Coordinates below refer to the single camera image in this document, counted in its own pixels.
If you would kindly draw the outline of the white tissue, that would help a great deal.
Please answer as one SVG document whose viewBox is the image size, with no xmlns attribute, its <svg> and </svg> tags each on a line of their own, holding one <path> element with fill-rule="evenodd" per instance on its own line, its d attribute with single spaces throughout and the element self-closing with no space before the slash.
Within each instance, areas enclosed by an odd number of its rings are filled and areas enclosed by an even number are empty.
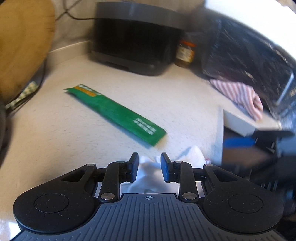
<svg viewBox="0 0 296 241">
<path fill-rule="evenodd" d="M 204 157 L 198 146 L 192 146 L 183 152 L 177 163 L 169 161 L 163 155 L 155 158 L 140 156 L 136 180 L 121 184 L 121 193 L 178 194 L 179 184 L 170 180 L 174 180 L 174 172 L 180 173 L 181 162 L 189 163 L 193 168 L 203 168 L 205 164 L 210 164 L 210 160 Z"/>
</svg>

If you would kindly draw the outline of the green snack wrapper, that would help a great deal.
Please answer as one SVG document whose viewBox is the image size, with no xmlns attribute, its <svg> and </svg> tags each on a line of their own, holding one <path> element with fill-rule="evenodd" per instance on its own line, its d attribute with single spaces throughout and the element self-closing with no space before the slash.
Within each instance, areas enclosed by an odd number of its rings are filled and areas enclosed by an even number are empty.
<svg viewBox="0 0 296 241">
<path fill-rule="evenodd" d="M 155 146 L 167 134 L 163 128 L 152 121 L 84 84 L 65 90 L 96 113 L 141 138 L 151 146 Z"/>
</svg>

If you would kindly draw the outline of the pink striped cloth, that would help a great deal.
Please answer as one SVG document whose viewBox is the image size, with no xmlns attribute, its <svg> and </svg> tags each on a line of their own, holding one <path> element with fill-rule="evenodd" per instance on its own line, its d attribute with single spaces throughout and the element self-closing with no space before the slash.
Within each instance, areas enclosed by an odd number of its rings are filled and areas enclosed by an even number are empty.
<svg viewBox="0 0 296 241">
<path fill-rule="evenodd" d="M 217 79 L 210 79 L 210 84 L 232 102 L 242 106 L 255 121 L 262 120 L 263 105 L 251 86 Z"/>
</svg>

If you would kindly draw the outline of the black foil covered stove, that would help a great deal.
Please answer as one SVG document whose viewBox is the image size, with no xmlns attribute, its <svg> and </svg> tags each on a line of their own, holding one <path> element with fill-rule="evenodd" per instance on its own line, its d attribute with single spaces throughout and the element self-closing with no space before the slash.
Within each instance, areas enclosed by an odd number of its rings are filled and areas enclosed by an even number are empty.
<svg viewBox="0 0 296 241">
<path fill-rule="evenodd" d="M 253 87 L 272 116 L 295 127 L 295 59 L 254 30 L 227 18 L 204 30 L 203 73 Z"/>
</svg>

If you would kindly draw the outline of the glass jar orange lid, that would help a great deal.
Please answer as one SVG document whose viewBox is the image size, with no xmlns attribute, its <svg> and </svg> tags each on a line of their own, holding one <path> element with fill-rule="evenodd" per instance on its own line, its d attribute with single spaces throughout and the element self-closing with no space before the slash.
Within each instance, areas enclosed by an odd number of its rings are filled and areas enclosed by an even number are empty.
<svg viewBox="0 0 296 241">
<path fill-rule="evenodd" d="M 183 68 L 189 67 L 194 59 L 195 49 L 196 44 L 181 40 L 177 47 L 175 64 Z"/>
</svg>

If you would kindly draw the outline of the green checkered cloth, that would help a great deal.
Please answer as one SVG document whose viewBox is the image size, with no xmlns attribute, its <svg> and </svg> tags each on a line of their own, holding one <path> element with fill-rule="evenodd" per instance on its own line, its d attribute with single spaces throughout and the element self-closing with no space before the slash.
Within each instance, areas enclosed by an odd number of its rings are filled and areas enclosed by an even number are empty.
<svg viewBox="0 0 296 241">
<path fill-rule="evenodd" d="M 27 84 L 27 86 L 23 89 L 23 91 L 18 95 L 16 99 L 5 106 L 6 110 L 15 109 L 22 100 L 35 93 L 38 87 L 39 85 L 35 81 L 31 81 L 29 84 Z"/>
</svg>

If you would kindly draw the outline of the small navy rice cooker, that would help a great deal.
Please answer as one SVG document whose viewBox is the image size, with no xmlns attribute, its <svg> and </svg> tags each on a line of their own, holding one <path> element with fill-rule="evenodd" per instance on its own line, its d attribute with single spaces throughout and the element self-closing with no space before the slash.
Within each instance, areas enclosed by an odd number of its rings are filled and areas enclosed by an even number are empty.
<svg viewBox="0 0 296 241">
<path fill-rule="evenodd" d="M 1 100 L 1 104 L 0 104 L 0 148 L 1 148 L 1 153 L 4 148 L 5 135 L 6 135 L 6 110 L 4 107 L 4 103 Z"/>
</svg>

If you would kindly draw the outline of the large black rice cooker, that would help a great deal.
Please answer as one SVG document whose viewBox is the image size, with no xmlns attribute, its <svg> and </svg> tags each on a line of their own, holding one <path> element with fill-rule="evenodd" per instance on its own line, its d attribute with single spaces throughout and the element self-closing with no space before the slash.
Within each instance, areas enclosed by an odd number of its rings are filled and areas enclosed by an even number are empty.
<svg viewBox="0 0 296 241">
<path fill-rule="evenodd" d="M 157 76 L 175 61 L 186 25 L 184 14 L 167 8 L 123 1 L 98 2 L 90 49 L 101 63 Z"/>
</svg>

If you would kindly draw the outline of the round wooden cutting board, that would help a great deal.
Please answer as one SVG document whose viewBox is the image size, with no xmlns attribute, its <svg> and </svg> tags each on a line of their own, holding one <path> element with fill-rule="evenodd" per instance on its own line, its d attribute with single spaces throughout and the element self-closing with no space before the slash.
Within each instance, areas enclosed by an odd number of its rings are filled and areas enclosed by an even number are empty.
<svg viewBox="0 0 296 241">
<path fill-rule="evenodd" d="M 52 1 L 1 4 L 1 100 L 9 103 L 34 76 L 55 34 Z"/>
</svg>

